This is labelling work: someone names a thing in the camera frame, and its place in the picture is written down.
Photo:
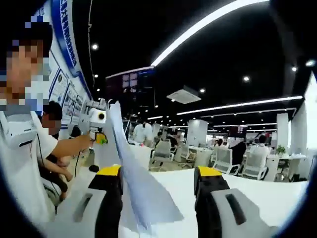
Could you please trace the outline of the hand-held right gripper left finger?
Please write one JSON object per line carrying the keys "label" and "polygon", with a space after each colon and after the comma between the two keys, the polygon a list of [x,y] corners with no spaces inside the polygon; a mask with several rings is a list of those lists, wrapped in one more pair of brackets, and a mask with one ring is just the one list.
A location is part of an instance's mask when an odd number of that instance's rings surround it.
{"label": "hand-held right gripper left finger", "polygon": [[47,225],[48,238],[117,238],[122,211],[120,165],[92,173],[87,188],[73,191]]}

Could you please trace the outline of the person's left hand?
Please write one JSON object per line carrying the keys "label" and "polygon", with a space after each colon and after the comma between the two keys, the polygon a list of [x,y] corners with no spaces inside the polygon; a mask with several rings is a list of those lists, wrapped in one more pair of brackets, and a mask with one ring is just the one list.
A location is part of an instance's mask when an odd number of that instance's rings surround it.
{"label": "person's left hand", "polygon": [[76,146],[79,150],[84,150],[86,148],[92,147],[95,139],[91,134],[84,134],[80,135],[75,138],[76,139]]}

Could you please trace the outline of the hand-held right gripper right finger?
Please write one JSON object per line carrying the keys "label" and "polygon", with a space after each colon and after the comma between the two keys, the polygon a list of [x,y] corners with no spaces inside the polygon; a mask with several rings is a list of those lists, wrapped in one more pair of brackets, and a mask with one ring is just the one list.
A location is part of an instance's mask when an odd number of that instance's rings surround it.
{"label": "hand-held right gripper right finger", "polygon": [[198,237],[270,238],[275,227],[260,217],[259,207],[240,190],[231,189],[221,172],[195,167],[194,195]]}

